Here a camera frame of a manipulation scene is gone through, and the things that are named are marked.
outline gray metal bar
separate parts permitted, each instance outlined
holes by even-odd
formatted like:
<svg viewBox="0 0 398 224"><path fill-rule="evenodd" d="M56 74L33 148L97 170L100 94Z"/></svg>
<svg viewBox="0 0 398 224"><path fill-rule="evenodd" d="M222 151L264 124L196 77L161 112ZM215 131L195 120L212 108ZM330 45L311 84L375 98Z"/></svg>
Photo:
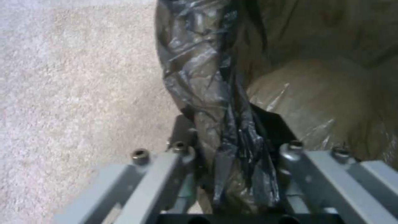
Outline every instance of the gray metal bar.
<svg viewBox="0 0 398 224"><path fill-rule="evenodd" d="M285 156L288 170L306 199L320 209L334 207L346 223L398 221L330 156L328 151Z"/></svg>
<svg viewBox="0 0 398 224"><path fill-rule="evenodd" d="M348 173L398 218L398 173L382 161L354 164Z"/></svg>
<svg viewBox="0 0 398 224"><path fill-rule="evenodd" d="M144 171L131 165L111 165L101 169L91 186L61 214L55 215L56 223L101 223L117 203L126 203Z"/></svg>
<svg viewBox="0 0 398 224"><path fill-rule="evenodd" d="M161 210L174 205L184 175L180 154L159 155L128 199L115 224L155 222Z"/></svg>

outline hex socket bolt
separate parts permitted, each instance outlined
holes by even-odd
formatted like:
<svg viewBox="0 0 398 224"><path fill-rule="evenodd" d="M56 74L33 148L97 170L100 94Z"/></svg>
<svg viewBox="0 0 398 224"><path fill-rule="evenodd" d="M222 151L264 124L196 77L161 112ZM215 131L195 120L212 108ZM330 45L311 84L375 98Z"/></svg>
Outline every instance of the hex socket bolt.
<svg viewBox="0 0 398 224"><path fill-rule="evenodd" d="M149 151L146 149L136 149L131 153L131 159L136 165L145 165L149 162Z"/></svg>

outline bolt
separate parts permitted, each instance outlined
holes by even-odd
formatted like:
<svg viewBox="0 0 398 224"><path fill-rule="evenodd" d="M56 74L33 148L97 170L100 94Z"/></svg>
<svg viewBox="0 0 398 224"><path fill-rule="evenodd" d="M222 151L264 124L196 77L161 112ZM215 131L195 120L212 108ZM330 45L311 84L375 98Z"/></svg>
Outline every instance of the bolt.
<svg viewBox="0 0 398 224"><path fill-rule="evenodd" d="M298 140L293 140L289 142L289 151L300 153L303 150L303 143Z"/></svg>
<svg viewBox="0 0 398 224"><path fill-rule="evenodd" d="M145 165L149 162L149 151L146 149L136 149L131 154L131 159L136 165Z"/></svg>
<svg viewBox="0 0 398 224"><path fill-rule="evenodd" d="M182 141L176 141L172 145L173 152L186 154L188 152L187 146Z"/></svg>
<svg viewBox="0 0 398 224"><path fill-rule="evenodd" d="M336 146L332 148L332 157L341 164L345 164L348 162L350 158L349 152L345 146L340 147Z"/></svg>
<svg viewBox="0 0 398 224"><path fill-rule="evenodd" d="M303 144L300 141L291 141L289 144L283 144L280 148L280 155L290 161L298 161L303 151Z"/></svg>

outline metal frame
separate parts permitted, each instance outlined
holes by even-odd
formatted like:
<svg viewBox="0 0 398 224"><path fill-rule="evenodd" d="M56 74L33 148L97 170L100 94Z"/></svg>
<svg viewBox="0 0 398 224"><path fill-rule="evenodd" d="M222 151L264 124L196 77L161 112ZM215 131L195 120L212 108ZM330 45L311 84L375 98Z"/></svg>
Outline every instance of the metal frame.
<svg viewBox="0 0 398 224"><path fill-rule="evenodd" d="M293 151L281 147L292 179L315 212L335 208L346 223L397 224L388 210L339 164L330 151Z"/></svg>

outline plastic bag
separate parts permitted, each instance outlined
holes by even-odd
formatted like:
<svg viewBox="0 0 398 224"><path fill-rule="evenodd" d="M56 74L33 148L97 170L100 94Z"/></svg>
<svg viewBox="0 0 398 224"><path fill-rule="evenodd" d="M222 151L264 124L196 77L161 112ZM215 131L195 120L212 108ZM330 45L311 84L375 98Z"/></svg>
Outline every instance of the plastic bag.
<svg viewBox="0 0 398 224"><path fill-rule="evenodd" d="M346 146L398 169L398 114L390 87L351 60L297 59L261 77L251 102L280 114L308 150Z"/></svg>
<svg viewBox="0 0 398 224"><path fill-rule="evenodd" d="M275 168L244 89L267 65L256 1L159 0L156 38L164 84L196 124L213 171L213 206L248 213L275 205Z"/></svg>

